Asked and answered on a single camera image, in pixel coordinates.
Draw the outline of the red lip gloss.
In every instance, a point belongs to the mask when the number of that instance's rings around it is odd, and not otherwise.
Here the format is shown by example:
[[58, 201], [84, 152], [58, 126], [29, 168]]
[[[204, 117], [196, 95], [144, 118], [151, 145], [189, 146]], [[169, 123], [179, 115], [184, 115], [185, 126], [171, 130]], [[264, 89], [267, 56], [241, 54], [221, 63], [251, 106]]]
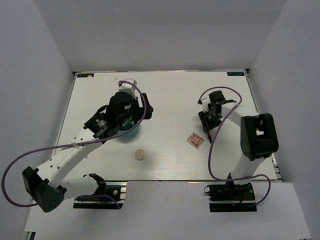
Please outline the red lip gloss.
[[210, 144], [212, 143], [212, 137], [211, 137], [211, 134], [210, 134], [210, 132], [209, 131], [207, 131], [206, 132], [206, 134], [207, 134], [207, 138], [208, 138], [208, 140], [209, 140], [209, 142], [210, 142]]

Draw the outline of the eyeshadow palette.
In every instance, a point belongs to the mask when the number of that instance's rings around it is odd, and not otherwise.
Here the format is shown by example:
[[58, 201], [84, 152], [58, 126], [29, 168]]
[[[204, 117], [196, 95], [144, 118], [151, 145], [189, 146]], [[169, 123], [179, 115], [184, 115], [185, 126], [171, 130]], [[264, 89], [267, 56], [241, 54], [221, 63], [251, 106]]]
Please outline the eyeshadow palette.
[[192, 132], [186, 139], [186, 141], [191, 144], [194, 148], [198, 149], [204, 142], [204, 139], [195, 132]]

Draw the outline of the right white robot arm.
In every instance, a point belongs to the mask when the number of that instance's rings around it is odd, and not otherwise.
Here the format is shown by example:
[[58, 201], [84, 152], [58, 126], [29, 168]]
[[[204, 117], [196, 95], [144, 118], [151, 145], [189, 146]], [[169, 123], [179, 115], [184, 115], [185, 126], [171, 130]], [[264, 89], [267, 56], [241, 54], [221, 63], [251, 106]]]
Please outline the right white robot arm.
[[[216, 129], [210, 140], [208, 153], [208, 171], [211, 177], [228, 185], [226, 195], [236, 200], [244, 193], [244, 187], [251, 183], [256, 176], [254, 173], [260, 164], [279, 149], [279, 141], [270, 113], [258, 113], [244, 105], [243, 98], [238, 92], [239, 100], [226, 99], [221, 90], [213, 91], [208, 99], [199, 97], [198, 104], [202, 111], [198, 113], [203, 131], [208, 133]], [[225, 121], [230, 120], [240, 127], [240, 149], [242, 154], [236, 167], [229, 173], [228, 178], [214, 176], [211, 169], [212, 153], [218, 133]]]

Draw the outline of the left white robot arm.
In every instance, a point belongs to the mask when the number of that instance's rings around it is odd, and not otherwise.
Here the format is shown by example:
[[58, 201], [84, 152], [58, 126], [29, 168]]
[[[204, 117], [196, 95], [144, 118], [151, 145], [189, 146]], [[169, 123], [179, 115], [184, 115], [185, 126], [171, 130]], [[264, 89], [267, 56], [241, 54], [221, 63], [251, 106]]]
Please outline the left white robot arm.
[[100, 107], [84, 123], [69, 147], [63, 147], [35, 169], [29, 166], [22, 172], [26, 191], [45, 213], [53, 211], [62, 201], [70, 198], [117, 203], [118, 197], [106, 190], [105, 180], [96, 173], [71, 180], [65, 177], [108, 139], [115, 139], [125, 124], [130, 121], [137, 123], [141, 119], [149, 120], [153, 111], [146, 93], [142, 93], [140, 98], [124, 91], [115, 93], [108, 105]]

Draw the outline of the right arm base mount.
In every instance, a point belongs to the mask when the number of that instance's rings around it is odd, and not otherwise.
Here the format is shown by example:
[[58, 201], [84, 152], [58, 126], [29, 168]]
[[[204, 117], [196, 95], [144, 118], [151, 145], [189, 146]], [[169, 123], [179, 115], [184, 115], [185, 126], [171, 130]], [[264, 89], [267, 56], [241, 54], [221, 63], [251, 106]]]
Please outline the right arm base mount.
[[211, 184], [204, 187], [209, 198], [211, 213], [256, 212], [256, 198], [251, 183], [235, 185], [233, 181], [225, 184]]

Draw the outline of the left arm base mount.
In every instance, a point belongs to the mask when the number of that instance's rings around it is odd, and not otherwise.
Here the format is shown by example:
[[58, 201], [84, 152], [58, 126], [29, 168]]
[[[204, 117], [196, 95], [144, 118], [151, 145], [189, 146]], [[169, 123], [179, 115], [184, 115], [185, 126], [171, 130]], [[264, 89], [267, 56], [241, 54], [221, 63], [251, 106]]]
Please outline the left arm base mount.
[[73, 202], [74, 209], [87, 210], [120, 210], [124, 205], [127, 182], [107, 181], [102, 189], [91, 197], [77, 197]]

